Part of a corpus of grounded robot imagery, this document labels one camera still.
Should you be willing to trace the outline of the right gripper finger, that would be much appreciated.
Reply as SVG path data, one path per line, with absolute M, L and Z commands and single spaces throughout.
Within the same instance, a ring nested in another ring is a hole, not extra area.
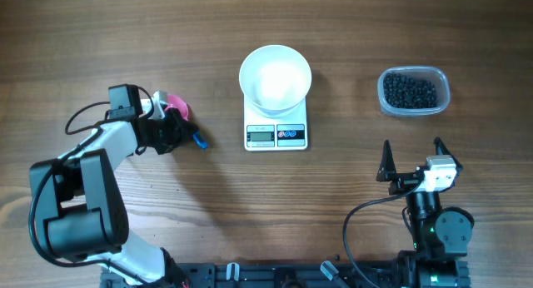
M 396 179 L 396 165 L 391 150 L 391 144 L 388 140 L 384 141 L 381 163 L 376 174 L 376 181 L 394 181 Z
M 433 141 L 435 147 L 436 147 L 436 154 L 437 155 L 445 155 L 450 156 L 454 163 L 456 164 L 456 170 L 457 171 L 463 171 L 463 166 L 459 163 L 459 161 L 454 157 L 454 155 L 447 149 L 444 142 L 439 138 L 436 137 Z

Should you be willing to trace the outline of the pink scoop blue handle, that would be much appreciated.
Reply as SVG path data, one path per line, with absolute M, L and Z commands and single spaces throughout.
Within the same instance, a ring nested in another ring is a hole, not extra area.
M 201 149 L 207 149 L 208 143 L 202 136 L 200 128 L 189 120 L 189 106 L 177 95 L 167 96 L 167 106 L 164 109 L 166 117 L 172 117 L 177 128 L 182 132 L 181 139 L 192 139 Z

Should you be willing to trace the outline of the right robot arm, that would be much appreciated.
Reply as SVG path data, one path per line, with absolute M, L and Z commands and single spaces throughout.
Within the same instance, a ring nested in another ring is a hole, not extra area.
M 391 145 L 384 141 L 376 180 L 388 182 L 389 195 L 406 199 L 407 224 L 413 249 L 396 259 L 396 287 L 465 288 L 471 286 L 467 263 L 468 243 L 475 220 L 457 206 L 443 207 L 440 194 L 449 191 L 463 166 L 437 137 L 436 154 L 413 172 L 396 170 Z

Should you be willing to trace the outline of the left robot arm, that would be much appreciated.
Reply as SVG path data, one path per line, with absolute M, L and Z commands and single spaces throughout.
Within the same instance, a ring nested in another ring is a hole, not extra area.
M 28 230 L 36 252 L 63 268 L 99 265 L 102 287 L 188 287 L 192 281 L 162 247 L 131 231 L 115 170 L 152 148 L 207 144 L 178 96 L 132 84 L 109 87 L 104 118 L 71 151 L 30 168 Z

